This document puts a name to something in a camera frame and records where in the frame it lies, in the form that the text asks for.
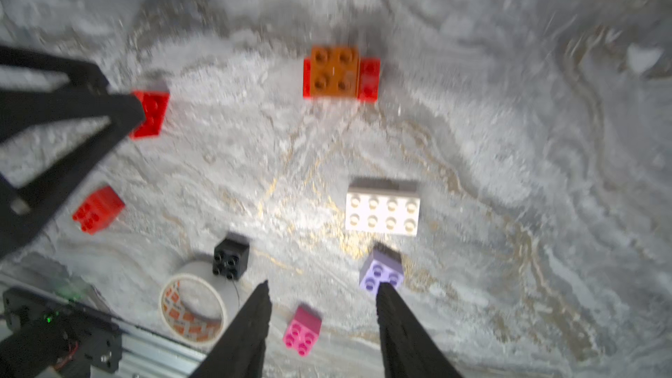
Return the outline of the small red lego brick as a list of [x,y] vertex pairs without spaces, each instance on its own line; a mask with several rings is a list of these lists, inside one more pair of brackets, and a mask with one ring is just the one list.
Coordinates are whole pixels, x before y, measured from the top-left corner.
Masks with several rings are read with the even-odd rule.
[[145,121],[131,132],[129,137],[133,140],[158,137],[162,131],[170,93],[135,90],[132,94],[142,103]]

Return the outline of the pink 2x2 lego brick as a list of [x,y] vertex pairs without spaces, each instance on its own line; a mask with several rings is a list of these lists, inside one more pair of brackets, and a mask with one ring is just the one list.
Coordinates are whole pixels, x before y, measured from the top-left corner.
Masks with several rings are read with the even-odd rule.
[[316,311],[307,306],[299,306],[288,324],[283,336],[283,344],[306,357],[320,338],[322,319]]

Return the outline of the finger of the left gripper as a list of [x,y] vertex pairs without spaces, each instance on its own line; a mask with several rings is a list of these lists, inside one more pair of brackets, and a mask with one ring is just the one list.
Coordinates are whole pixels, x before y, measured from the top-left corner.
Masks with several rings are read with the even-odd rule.
[[1,256],[31,243],[96,165],[128,135],[128,125],[112,122],[23,187],[1,178]]
[[108,79],[91,61],[2,45],[1,65],[68,77],[65,85],[52,91],[2,89],[2,141],[35,125],[95,117],[109,117],[126,136],[145,121],[138,98],[134,94],[110,94]]

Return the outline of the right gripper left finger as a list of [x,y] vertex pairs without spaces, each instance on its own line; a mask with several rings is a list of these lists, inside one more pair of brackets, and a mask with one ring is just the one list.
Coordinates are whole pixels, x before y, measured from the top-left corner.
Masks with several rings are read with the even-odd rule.
[[208,356],[197,377],[262,377],[272,304],[267,281],[259,283]]

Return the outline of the lilac 2x2 lego brick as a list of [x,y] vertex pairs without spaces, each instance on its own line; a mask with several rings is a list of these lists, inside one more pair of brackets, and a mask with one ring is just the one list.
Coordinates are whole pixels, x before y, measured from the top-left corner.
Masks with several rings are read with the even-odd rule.
[[360,270],[359,286],[375,296],[380,284],[389,283],[398,290],[404,278],[404,267],[400,261],[379,250],[372,250]]

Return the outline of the tape roll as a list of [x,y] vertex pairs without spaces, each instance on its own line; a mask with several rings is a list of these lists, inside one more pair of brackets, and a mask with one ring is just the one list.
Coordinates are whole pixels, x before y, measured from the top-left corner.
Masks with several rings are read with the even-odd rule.
[[216,276],[205,261],[183,265],[159,295],[160,317],[173,336],[197,348],[217,343],[240,306],[235,283]]

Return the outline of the black 2x2 lego brick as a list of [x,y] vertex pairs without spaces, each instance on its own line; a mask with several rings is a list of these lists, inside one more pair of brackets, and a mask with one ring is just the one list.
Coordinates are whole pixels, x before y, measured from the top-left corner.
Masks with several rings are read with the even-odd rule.
[[212,272],[229,281],[238,281],[248,268],[250,245],[225,238],[213,251]]

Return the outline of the red 2x4 lego brick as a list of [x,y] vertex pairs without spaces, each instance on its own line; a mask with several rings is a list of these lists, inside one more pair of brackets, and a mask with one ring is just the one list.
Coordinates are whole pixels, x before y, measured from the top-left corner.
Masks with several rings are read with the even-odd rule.
[[303,64],[303,97],[306,100],[313,98],[346,98],[356,99],[364,103],[376,103],[378,101],[381,81],[381,61],[379,59],[362,58],[360,60],[358,86],[353,94],[347,96],[337,96],[334,93],[321,93],[314,96],[311,90],[311,59],[305,58]]

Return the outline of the red 2x2 lego brick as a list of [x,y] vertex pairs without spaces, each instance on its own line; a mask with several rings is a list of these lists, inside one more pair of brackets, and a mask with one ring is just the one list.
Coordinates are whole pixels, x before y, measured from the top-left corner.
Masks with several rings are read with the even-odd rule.
[[90,194],[73,213],[72,219],[79,223],[82,232],[92,236],[112,224],[124,208],[125,203],[108,185]]

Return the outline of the orange 2x2 lego brick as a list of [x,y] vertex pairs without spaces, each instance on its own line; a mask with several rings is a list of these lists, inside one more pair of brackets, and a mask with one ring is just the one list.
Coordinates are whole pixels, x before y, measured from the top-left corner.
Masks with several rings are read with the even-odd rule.
[[314,45],[311,48],[311,97],[355,98],[359,76],[360,53],[357,47]]

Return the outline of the white 2x4 lego brick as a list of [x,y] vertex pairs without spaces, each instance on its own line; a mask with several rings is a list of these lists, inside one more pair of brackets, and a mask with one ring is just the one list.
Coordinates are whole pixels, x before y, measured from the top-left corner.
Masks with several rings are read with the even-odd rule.
[[345,228],[362,233],[416,236],[420,207],[421,199],[413,192],[349,187]]

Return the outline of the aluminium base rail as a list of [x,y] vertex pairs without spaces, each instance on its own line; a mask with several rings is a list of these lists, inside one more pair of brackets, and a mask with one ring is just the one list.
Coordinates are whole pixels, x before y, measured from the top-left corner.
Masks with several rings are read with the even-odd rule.
[[42,376],[187,377],[203,353],[115,316],[96,287],[75,279],[25,282],[1,276],[1,342],[34,342],[63,333],[54,349],[32,352]]

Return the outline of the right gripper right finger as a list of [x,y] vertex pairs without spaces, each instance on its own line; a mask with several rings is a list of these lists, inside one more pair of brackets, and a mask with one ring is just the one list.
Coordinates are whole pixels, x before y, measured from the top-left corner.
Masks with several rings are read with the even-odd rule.
[[376,311],[385,376],[462,378],[390,283],[379,285]]

